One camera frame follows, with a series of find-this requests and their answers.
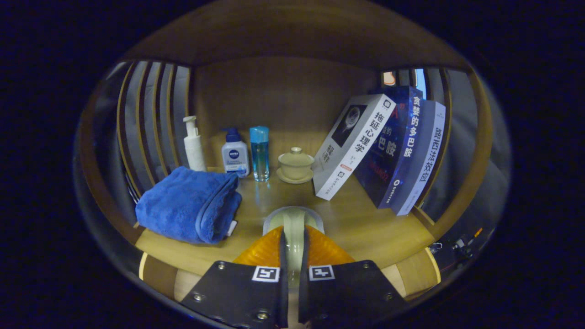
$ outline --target white bottle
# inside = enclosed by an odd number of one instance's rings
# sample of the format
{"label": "white bottle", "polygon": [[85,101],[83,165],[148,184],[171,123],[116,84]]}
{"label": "white bottle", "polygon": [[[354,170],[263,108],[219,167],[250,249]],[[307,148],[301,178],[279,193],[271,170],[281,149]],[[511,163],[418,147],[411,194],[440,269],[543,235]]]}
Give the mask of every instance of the white bottle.
{"label": "white bottle", "polygon": [[248,148],[236,128],[229,128],[225,135],[226,143],[221,148],[223,157],[223,168],[227,173],[237,173],[238,177],[244,178],[250,174],[248,162]]}
{"label": "white bottle", "polygon": [[203,158],[203,148],[201,147],[201,136],[199,129],[195,126],[196,116],[186,116],[183,122],[187,124],[187,137],[183,139],[185,142],[185,152],[187,153],[187,160],[189,161],[189,168],[196,172],[206,172],[205,159]]}

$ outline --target book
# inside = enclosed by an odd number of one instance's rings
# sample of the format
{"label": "book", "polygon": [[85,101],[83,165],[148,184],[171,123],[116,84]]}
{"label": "book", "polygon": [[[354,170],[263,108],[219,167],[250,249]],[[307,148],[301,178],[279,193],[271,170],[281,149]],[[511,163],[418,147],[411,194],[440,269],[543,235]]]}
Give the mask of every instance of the book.
{"label": "book", "polygon": [[394,111],[396,103],[380,93],[352,97],[315,155],[315,195],[325,200],[339,191],[362,161]]}
{"label": "book", "polygon": [[384,87],[382,91],[396,103],[373,146],[355,170],[357,180],[378,209],[390,208],[400,180],[397,175],[410,166],[418,147],[417,133],[422,92],[410,86]]}
{"label": "book", "polygon": [[445,129],[445,106],[435,101],[421,100],[418,124],[418,146],[412,152],[411,163],[397,173],[400,183],[388,203],[397,216],[407,215],[425,188],[439,152]]}

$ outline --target cup lid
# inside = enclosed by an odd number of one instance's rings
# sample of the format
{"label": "cup lid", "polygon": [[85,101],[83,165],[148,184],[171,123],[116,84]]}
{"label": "cup lid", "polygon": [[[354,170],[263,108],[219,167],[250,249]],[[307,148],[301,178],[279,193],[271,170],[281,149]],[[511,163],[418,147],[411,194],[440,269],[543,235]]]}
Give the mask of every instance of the cup lid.
{"label": "cup lid", "polygon": [[291,148],[290,152],[280,155],[278,161],[287,166],[305,167],[312,165],[315,159],[303,153],[301,148],[294,147]]}

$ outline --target blue bottle cap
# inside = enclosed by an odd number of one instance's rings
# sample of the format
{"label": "blue bottle cap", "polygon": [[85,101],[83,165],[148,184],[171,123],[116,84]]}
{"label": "blue bottle cap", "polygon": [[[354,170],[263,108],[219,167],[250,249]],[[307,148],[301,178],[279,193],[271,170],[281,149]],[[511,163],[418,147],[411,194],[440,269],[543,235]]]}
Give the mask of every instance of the blue bottle cap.
{"label": "blue bottle cap", "polygon": [[236,128],[228,128],[228,133],[225,135],[225,141],[228,143],[231,142],[239,142],[242,140],[240,134],[238,133],[238,129]]}
{"label": "blue bottle cap", "polygon": [[250,128],[250,143],[268,142],[268,127],[256,126]]}

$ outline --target folded towel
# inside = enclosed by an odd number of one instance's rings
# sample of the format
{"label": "folded towel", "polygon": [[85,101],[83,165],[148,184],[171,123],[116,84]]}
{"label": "folded towel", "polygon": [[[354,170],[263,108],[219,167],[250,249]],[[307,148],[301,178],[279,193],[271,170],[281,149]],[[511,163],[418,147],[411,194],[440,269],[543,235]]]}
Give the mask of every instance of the folded towel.
{"label": "folded towel", "polygon": [[140,225],[192,244],[216,244],[226,235],[242,202],[236,173],[196,172],[178,167],[142,195]]}

